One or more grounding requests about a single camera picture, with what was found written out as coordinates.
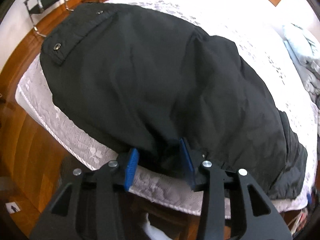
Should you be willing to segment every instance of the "white wall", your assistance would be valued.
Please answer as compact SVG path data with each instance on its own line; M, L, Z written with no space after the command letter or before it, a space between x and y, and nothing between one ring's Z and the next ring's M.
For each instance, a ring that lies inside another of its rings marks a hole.
M0 25L0 71L15 47L32 28L23 1L14 2ZM282 37L283 24L289 22L299 24L310 30L320 41L320 22L306 0L281 0L277 7L268 0L202 1L212 4L215 9L220 8L228 10L230 14L239 15L241 19L252 18L270 24Z
M32 29L32 23L23 3L24 1L25 0L15 0L0 25L0 72L11 53ZM62 4L62 2L63 0L56 3L42 15L33 15L33 19L35 22L38 22L50 11ZM30 8L35 4L36 0L30 0Z

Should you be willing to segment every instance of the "metal button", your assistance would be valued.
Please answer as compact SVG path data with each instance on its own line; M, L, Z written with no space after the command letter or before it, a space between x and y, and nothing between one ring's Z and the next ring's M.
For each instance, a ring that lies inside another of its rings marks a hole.
M239 174L242 176L246 176L248 174L248 172L245 169L239 169Z
M206 168L210 168L212 166L212 162L210 161L204 161L202 162L202 166L206 167Z
M58 50L61 48L61 44L60 43L57 43L54 47L53 47L53 50Z
M79 176L81 173L82 173L82 171L79 168L76 168L73 170L73 175L75 175L75 176Z
M114 167L118 166L118 162L116 160L109 161L108 166L111 168L114 168Z

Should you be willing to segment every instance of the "floral lace bedspread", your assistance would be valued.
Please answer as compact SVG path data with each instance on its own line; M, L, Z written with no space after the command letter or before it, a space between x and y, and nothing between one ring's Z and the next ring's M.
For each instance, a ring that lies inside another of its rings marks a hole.
M276 107L285 111L291 129L307 149L307 169L301 194L293 201L273 201L279 212L298 210L307 205L307 193L315 181L317 156L317 107L304 90L298 73L280 36L261 23L232 16L201 0L109 0L161 11L203 28L209 35L219 35L235 42L239 54L267 85ZM98 169L117 154L89 137L74 125L52 102L52 94L43 75L39 56L21 78L16 99L25 100L31 111L71 154L88 166ZM181 180L169 178L138 167L130 191L161 205L200 215L202 192L192 192ZM225 200L226 218L230 203Z

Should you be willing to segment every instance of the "pillow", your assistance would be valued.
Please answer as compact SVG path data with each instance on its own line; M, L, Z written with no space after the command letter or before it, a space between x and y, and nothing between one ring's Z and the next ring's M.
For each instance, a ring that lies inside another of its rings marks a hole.
M284 25L283 31L301 65L306 66L320 79L319 41L308 30L298 25Z
M287 48L290 58L300 76L304 89L309 92L311 100L314 102L316 95L320 94L320 80L318 80L313 73L300 64L288 41L284 41L284 45Z

